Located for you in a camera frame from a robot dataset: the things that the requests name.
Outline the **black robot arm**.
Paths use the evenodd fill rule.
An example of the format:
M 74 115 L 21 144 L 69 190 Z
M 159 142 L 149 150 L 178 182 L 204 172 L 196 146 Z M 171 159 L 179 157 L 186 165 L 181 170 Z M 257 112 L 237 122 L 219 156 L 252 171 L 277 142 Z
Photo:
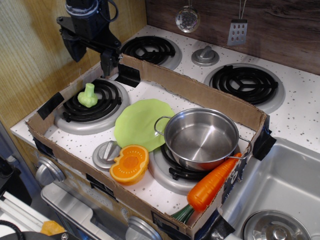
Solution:
M 71 58 L 79 62 L 91 49 L 100 54 L 100 65 L 104 76 L 109 76 L 118 66 L 120 40 L 110 30 L 110 23 L 119 15 L 113 0 L 67 0 L 67 16 L 59 16 L 63 43 Z

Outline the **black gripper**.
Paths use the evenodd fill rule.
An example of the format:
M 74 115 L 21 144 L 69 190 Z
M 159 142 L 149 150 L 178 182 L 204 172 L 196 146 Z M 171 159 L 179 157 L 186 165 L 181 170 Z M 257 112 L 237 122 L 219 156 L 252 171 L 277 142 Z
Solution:
M 113 0 L 67 0 L 69 16 L 59 16 L 60 34 L 71 58 L 79 62 L 87 48 L 100 53 L 105 77 L 110 76 L 121 60 L 121 42 L 111 33 L 110 23 L 119 15 Z

